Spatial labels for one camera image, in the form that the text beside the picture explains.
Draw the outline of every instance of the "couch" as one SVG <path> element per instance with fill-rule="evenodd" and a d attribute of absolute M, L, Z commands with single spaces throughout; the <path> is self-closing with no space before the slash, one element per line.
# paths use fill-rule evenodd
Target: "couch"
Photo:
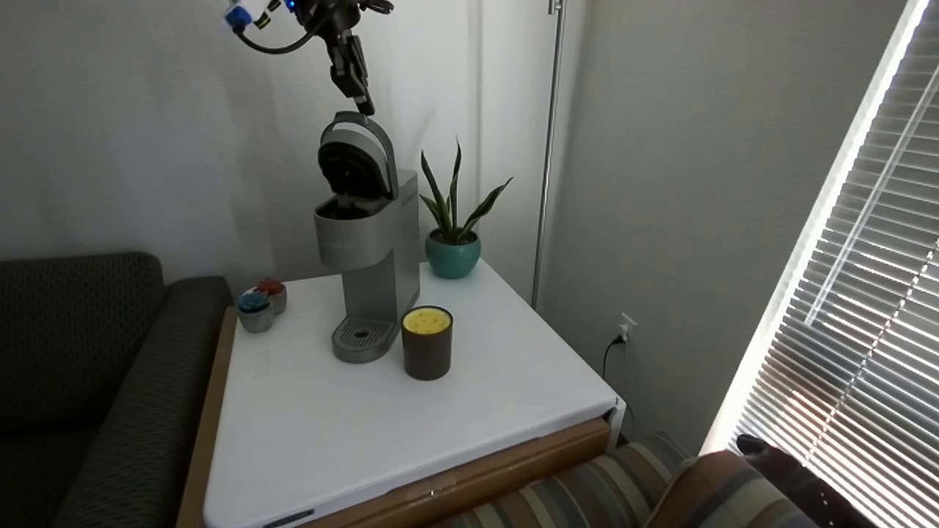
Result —
<path fill-rule="evenodd" d="M 0 265 L 0 523 L 172 526 L 222 278 L 143 251 Z"/>
<path fill-rule="evenodd" d="M 816 526 L 744 457 L 683 461 L 662 438 L 634 441 L 552 479 L 433 523 L 439 528 L 805 528 Z"/>

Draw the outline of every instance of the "potted plant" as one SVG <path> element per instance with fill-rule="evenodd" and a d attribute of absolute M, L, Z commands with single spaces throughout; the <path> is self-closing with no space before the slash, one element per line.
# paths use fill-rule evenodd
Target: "potted plant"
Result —
<path fill-rule="evenodd" d="M 498 194 L 510 185 L 510 178 L 504 178 L 504 185 L 494 187 L 473 209 L 473 215 L 461 223 L 461 215 L 457 215 L 461 157 L 463 157 L 463 153 L 457 143 L 457 155 L 455 155 L 451 178 L 450 178 L 450 194 L 442 197 L 429 157 L 419 153 L 419 168 L 422 168 L 422 175 L 430 187 L 430 197 L 422 197 L 422 201 L 429 204 L 429 210 L 436 223 L 436 228 L 425 241 L 425 256 L 430 262 L 433 276 L 442 276 L 442 278 L 469 276 L 469 270 L 476 267 L 477 251 L 480 251 L 476 225 L 483 215 L 494 210 Z"/>

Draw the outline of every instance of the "white table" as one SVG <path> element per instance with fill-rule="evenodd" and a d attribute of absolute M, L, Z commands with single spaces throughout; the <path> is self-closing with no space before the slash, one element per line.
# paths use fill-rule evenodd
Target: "white table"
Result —
<path fill-rule="evenodd" d="M 422 270 L 419 287 L 455 314 L 436 382 L 408 377 L 400 339 L 373 364 L 331 354 L 337 276 L 287 281 L 271 331 L 234 328 L 207 526 L 320 520 L 605 413 L 618 433 L 624 402 L 483 262 L 461 281 Z"/>

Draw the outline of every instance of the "window blinds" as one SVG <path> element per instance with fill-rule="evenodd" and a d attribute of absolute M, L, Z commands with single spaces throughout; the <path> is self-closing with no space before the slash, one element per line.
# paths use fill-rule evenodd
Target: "window blinds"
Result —
<path fill-rule="evenodd" d="M 740 430 L 878 526 L 939 526 L 939 0 L 863 138 Z"/>

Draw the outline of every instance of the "plant pot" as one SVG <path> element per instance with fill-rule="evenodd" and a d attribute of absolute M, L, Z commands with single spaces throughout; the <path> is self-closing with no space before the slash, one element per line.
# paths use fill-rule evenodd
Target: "plant pot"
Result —
<path fill-rule="evenodd" d="M 480 244 L 477 235 L 473 231 L 473 238 L 466 244 L 447 244 L 439 241 L 436 231 L 429 235 L 425 244 L 429 262 L 433 276 L 439 278 L 463 278 L 473 272 L 477 256 L 480 256 Z"/>

